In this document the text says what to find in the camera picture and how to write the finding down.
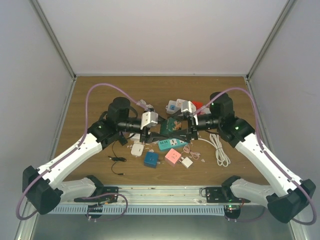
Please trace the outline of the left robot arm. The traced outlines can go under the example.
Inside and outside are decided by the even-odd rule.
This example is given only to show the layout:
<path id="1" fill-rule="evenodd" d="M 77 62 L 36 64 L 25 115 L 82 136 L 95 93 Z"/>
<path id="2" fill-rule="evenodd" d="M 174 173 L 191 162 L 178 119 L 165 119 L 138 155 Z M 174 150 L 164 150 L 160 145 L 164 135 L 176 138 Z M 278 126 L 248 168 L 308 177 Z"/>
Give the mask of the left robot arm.
<path id="1" fill-rule="evenodd" d="M 150 128 L 165 121 L 155 110 L 148 107 L 141 117 L 130 117 L 136 110 L 126 97 L 117 97 L 109 104 L 107 111 L 70 148 L 56 158 L 35 168 L 28 166 L 22 173 L 22 193 L 35 207 L 36 212 L 45 215 L 61 202 L 73 199 L 89 199 L 98 202 L 103 197 L 103 184 L 89 175 L 81 180 L 65 181 L 65 178 L 92 156 L 100 153 L 116 141 L 127 143 L 124 133 L 139 134 L 144 143 L 163 139 Z"/>

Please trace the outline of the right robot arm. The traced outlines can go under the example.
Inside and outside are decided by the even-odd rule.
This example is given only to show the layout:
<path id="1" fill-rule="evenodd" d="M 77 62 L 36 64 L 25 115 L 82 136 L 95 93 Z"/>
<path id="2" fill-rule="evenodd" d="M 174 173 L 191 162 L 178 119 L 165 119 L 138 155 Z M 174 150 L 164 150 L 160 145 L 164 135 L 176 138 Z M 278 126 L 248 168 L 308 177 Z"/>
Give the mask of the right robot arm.
<path id="1" fill-rule="evenodd" d="M 231 176 L 221 185 L 223 200 L 228 203 L 248 200 L 267 208 L 276 220 L 285 224 L 299 223 L 295 217 L 310 206 L 313 216 L 306 225 L 313 225 L 317 221 L 313 181 L 303 180 L 290 171 L 262 142 L 259 131 L 235 115 L 233 100 L 226 91 L 212 93 L 206 107 L 210 112 L 199 114 L 192 102 L 182 102 L 172 117 L 185 118 L 187 128 L 175 131 L 171 137 L 190 142 L 198 138 L 199 131 L 217 130 L 221 139 L 245 156 L 268 182 L 259 185 Z"/>

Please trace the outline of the dark green cube adapter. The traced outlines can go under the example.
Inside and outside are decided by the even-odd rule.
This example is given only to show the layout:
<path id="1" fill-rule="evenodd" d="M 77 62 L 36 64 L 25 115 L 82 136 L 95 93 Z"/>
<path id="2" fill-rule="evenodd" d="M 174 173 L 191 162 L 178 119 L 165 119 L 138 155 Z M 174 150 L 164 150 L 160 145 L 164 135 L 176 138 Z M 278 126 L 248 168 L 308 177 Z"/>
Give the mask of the dark green cube adapter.
<path id="1" fill-rule="evenodd" d="M 182 122 L 175 118 L 169 117 L 161 123 L 159 133 L 168 136 L 175 131 L 180 131 L 181 129 Z"/>

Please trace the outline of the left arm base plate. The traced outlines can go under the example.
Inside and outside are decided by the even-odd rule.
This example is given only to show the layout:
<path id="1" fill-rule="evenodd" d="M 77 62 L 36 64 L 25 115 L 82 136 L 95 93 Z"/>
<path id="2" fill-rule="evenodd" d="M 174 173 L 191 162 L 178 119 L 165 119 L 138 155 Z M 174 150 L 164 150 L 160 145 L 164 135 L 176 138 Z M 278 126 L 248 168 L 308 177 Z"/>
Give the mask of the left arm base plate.
<path id="1" fill-rule="evenodd" d="M 100 196 L 106 193 L 115 193 L 119 192 L 119 188 L 117 186 L 103 186 L 98 187 L 89 198 Z M 73 201 L 76 203 L 114 203 L 117 202 L 118 197 L 115 195 L 105 195 L 99 198 L 94 199 L 84 199 L 83 197 L 75 198 Z"/>

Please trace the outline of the long white power strip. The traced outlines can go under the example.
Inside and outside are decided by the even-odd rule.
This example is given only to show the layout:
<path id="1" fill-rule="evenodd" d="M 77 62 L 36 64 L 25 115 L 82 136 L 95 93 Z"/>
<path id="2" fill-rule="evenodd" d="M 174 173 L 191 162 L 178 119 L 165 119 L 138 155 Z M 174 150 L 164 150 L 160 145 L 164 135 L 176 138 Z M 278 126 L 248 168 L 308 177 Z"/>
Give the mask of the long white power strip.
<path id="1" fill-rule="evenodd" d="M 174 100 L 169 100 L 167 106 L 165 107 L 166 113 L 172 115 L 178 112 L 181 108 L 177 106 L 177 102 Z"/>

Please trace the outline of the white cartoon cube adapter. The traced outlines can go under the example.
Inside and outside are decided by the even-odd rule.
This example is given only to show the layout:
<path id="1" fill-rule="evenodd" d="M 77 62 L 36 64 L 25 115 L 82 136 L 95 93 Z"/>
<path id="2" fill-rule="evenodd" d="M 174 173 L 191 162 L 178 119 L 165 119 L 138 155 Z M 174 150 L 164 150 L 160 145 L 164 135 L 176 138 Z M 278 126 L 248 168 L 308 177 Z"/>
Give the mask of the white cartoon cube adapter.
<path id="1" fill-rule="evenodd" d="M 183 105 L 183 103 L 185 102 L 186 100 L 184 100 L 184 99 L 177 99 L 176 100 L 176 106 L 178 107 L 178 108 L 181 108 L 182 107 L 182 105 Z"/>

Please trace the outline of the red cube adapter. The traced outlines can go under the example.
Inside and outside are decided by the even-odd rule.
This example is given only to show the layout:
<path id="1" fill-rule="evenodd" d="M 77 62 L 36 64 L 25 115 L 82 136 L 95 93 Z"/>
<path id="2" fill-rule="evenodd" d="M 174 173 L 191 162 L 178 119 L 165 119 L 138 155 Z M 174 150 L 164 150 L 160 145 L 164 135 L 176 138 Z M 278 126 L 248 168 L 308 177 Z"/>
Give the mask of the red cube adapter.
<path id="1" fill-rule="evenodd" d="M 198 110 L 198 109 L 201 109 L 203 107 L 203 103 L 200 102 L 200 101 L 192 101 L 192 104 L 195 106 L 195 109 Z"/>

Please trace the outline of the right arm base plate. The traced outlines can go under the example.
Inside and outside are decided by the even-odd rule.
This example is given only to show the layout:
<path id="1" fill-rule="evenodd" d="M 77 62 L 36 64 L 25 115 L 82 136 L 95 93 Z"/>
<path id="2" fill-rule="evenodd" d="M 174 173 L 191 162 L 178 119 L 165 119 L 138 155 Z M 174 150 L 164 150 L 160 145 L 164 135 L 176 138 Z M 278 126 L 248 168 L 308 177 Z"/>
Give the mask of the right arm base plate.
<path id="1" fill-rule="evenodd" d="M 243 200 L 235 197 L 229 187 L 214 186 L 206 187 L 205 197 L 207 203 L 226 203 L 226 204 L 241 204 Z"/>

